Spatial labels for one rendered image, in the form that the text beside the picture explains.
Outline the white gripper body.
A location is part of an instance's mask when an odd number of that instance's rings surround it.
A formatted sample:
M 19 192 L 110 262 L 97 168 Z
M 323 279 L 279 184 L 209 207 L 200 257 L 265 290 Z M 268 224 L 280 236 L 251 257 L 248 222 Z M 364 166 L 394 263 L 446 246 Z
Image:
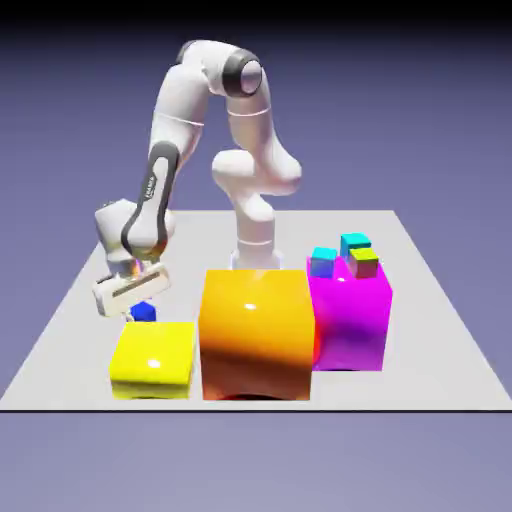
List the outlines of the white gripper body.
M 93 295 L 97 309 L 104 317 L 125 314 L 141 301 L 151 299 L 170 286 L 170 277 L 163 263 L 150 264 L 135 276 L 116 274 L 97 281 Z

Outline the small blue cube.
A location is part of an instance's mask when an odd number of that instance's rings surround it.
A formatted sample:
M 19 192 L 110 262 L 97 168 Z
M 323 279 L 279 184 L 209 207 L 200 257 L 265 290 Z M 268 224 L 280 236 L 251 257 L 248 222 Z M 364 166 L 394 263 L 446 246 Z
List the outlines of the small blue cube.
M 155 306 L 147 301 L 141 301 L 132 306 L 130 315 L 135 322 L 155 322 L 157 319 Z

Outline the small cyan cube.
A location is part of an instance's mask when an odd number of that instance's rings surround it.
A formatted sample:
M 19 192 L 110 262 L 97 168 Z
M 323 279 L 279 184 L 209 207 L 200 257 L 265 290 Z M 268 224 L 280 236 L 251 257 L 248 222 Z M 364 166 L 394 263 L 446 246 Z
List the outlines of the small cyan cube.
M 340 236 L 340 255 L 347 260 L 351 249 L 369 248 L 371 245 L 370 239 L 364 233 L 344 233 Z
M 310 259 L 310 275 L 330 279 L 333 276 L 337 250 L 315 247 Z

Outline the small lime green cube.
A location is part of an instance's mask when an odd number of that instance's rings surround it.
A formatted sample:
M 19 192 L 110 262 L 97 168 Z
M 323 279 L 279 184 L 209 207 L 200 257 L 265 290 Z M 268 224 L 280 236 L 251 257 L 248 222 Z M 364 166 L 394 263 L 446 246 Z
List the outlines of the small lime green cube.
M 378 272 L 379 258 L 371 247 L 352 248 L 348 266 L 354 278 L 374 278 Z

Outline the large yellow box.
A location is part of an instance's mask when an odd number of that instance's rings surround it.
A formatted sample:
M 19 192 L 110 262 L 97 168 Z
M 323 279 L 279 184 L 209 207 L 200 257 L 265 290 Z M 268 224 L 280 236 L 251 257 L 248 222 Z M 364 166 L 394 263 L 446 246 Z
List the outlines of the large yellow box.
M 195 349 L 192 322 L 128 322 L 109 364 L 116 399 L 186 399 Z

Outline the large orange box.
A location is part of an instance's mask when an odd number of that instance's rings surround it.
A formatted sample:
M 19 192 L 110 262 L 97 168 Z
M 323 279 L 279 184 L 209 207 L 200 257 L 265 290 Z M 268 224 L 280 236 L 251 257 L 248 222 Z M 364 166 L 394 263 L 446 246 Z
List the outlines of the large orange box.
M 207 271 L 198 334 L 205 400 L 310 398 L 315 317 L 305 271 Z

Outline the large magenta box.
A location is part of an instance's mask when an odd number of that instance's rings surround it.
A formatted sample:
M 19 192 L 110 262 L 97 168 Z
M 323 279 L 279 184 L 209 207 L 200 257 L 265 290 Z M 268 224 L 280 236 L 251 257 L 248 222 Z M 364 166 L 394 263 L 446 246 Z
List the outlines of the large magenta box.
M 359 279 L 338 257 L 331 277 L 307 277 L 315 316 L 313 369 L 381 371 L 393 298 L 382 267 Z

